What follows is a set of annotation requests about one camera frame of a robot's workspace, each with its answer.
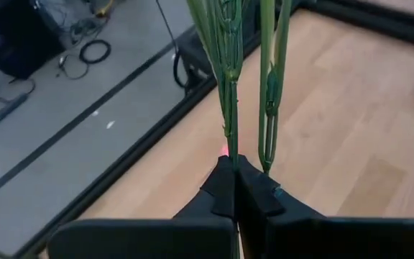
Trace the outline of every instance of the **black metal frame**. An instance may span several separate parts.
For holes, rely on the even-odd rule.
[[[357,0],[294,0],[294,10],[308,9],[341,21],[365,27],[376,32],[395,37],[414,44],[414,15],[388,9],[383,6],[367,4]],[[249,55],[259,45],[259,34],[247,43],[245,55]],[[132,145],[115,163],[97,178],[85,191],[62,210],[49,224],[37,233],[15,255],[15,258],[33,256],[42,251],[47,238],[59,225],[76,219],[135,164],[158,140],[175,126],[193,107],[215,88],[212,75],[202,82],[196,90],[188,94],[176,107],[165,115],[141,139]]]

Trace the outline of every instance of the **white speck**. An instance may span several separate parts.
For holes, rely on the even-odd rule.
[[[108,122],[108,124],[106,125],[106,129],[109,130],[111,127],[113,127],[114,123],[115,123],[115,121]]]

